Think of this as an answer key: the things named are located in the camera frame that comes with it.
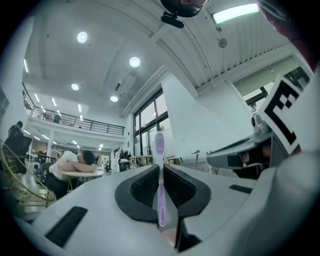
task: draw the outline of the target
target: recessed ceiling light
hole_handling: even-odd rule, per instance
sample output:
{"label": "recessed ceiling light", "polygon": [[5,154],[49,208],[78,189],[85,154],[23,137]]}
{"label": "recessed ceiling light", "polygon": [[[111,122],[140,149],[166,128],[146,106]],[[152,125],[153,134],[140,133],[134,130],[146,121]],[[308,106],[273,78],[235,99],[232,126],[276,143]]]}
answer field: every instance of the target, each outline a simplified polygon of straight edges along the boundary
{"label": "recessed ceiling light", "polygon": [[87,41],[88,39],[88,35],[86,32],[82,31],[78,34],[78,36],[76,37],[76,39],[78,40],[79,43],[84,43],[85,41]]}
{"label": "recessed ceiling light", "polygon": [[138,57],[132,57],[130,60],[129,60],[129,63],[131,65],[131,67],[139,67],[140,65],[140,59]]}
{"label": "recessed ceiling light", "polygon": [[34,96],[35,96],[36,100],[37,100],[38,102],[40,102],[40,100],[39,100],[39,98],[38,98],[38,96],[37,96],[36,93],[34,94]]}
{"label": "recessed ceiling light", "polygon": [[231,20],[235,17],[257,12],[259,12],[258,5],[256,3],[250,3],[214,13],[212,16],[215,23],[220,24],[222,22]]}
{"label": "recessed ceiling light", "polygon": [[110,98],[110,100],[111,100],[112,102],[117,102],[119,99],[118,99],[117,96],[112,96],[112,97]]}
{"label": "recessed ceiling light", "polygon": [[79,90],[79,86],[75,83],[71,84],[71,88],[75,91],[78,91]]}
{"label": "recessed ceiling light", "polygon": [[42,134],[42,137],[44,137],[44,138],[47,139],[47,140],[50,140],[47,136],[45,136],[45,135],[43,135],[43,134]]}
{"label": "recessed ceiling light", "polygon": [[26,59],[23,59],[23,63],[24,63],[24,68],[25,68],[25,72],[29,73],[28,67],[27,67],[27,62]]}
{"label": "recessed ceiling light", "polygon": [[55,99],[54,99],[54,98],[52,98],[52,102],[53,102],[53,105],[56,107],[56,106],[57,106],[57,104],[56,104],[56,101],[55,101]]}

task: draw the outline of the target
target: toothbrush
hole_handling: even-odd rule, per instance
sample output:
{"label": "toothbrush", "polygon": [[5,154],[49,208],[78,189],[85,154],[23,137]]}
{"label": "toothbrush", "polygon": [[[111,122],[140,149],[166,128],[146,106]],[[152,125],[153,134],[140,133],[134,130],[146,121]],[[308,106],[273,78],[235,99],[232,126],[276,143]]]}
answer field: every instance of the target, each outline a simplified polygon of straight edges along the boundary
{"label": "toothbrush", "polygon": [[159,187],[158,187],[158,223],[160,227],[164,227],[166,225],[166,194],[165,194],[165,186],[164,186],[164,178],[163,178],[163,170],[164,170],[164,155],[165,155],[165,141],[164,135],[161,131],[158,131],[154,136],[154,145],[155,150],[153,153],[153,163],[159,165]]}

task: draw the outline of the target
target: ceiling light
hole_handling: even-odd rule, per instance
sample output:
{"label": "ceiling light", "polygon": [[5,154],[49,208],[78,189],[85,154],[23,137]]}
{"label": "ceiling light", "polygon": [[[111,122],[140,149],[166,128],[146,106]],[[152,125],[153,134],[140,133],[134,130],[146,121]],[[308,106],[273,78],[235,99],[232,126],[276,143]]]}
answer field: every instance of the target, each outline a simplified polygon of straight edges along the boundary
{"label": "ceiling light", "polygon": [[48,141],[50,140],[47,136],[42,134],[42,137],[44,137],[45,139],[47,139]]}
{"label": "ceiling light", "polygon": [[54,98],[52,98],[52,102],[53,102],[53,105],[56,107],[56,106],[57,106],[57,104],[56,104],[56,101],[55,101],[55,99],[54,99]]}
{"label": "ceiling light", "polygon": [[35,96],[36,100],[37,100],[38,102],[40,102],[40,100],[39,100],[39,98],[38,98],[37,94],[34,94],[34,96]]}
{"label": "ceiling light", "polygon": [[79,86],[75,83],[71,84],[71,88],[75,91],[78,91],[79,90]]}
{"label": "ceiling light", "polygon": [[139,67],[140,65],[140,59],[138,57],[132,57],[130,60],[129,60],[129,64],[131,65],[131,67]]}
{"label": "ceiling light", "polygon": [[235,17],[257,12],[259,12],[258,5],[256,3],[250,3],[214,13],[213,19],[215,23],[220,24]]}
{"label": "ceiling light", "polygon": [[25,72],[29,73],[28,67],[27,67],[27,62],[26,59],[23,59],[23,63],[24,63],[24,68],[25,68]]}
{"label": "ceiling light", "polygon": [[110,100],[111,100],[112,102],[117,102],[117,101],[118,101],[118,97],[117,97],[117,96],[112,96],[112,97],[110,98]]}
{"label": "ceiling light", "polygon": [[86,32],[82,31],[78,34],[78,36],[76,37],[76,39],[78,40],[79,43],[84,43],[85,41],[87,41],[88,39],[88,35]]}

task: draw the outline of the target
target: gold wire chair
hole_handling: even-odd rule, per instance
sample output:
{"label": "gold wire chair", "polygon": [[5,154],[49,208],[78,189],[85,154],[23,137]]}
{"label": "gold wire chair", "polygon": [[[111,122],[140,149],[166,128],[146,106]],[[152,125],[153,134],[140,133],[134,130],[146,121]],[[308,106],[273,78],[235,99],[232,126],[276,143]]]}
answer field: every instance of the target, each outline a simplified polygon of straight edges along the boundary
{"label": "gold wire chair", "polygon": [[[8,186],[13,196],[20,203],[20,205],[28,207],[47,207],[55,200],[54,194],[49,191],[49,189],[20,161],[20,159],[5,144],[1,145],[0,156],[2,159],[2,166]],[[19,177],[17,176],[17,163],[25,167],[27,172],[29,172],[34,177],[34,181],[37,181],[40,188],[37,188],[36,191],[32,191],[31,188],[28,188],[19,179]]]}

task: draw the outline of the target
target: dark hair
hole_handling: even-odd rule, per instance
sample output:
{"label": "dark hair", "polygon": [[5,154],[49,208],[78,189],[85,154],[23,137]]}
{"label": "dark hair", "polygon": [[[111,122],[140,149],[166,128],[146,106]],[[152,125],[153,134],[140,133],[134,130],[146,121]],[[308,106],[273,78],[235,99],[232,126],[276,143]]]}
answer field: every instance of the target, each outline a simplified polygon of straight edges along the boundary
{"label": "dark hair", "polygon": [[90,150],[82,151],[82,156],[87,165],[92,165],[95,162],[95,155]]}

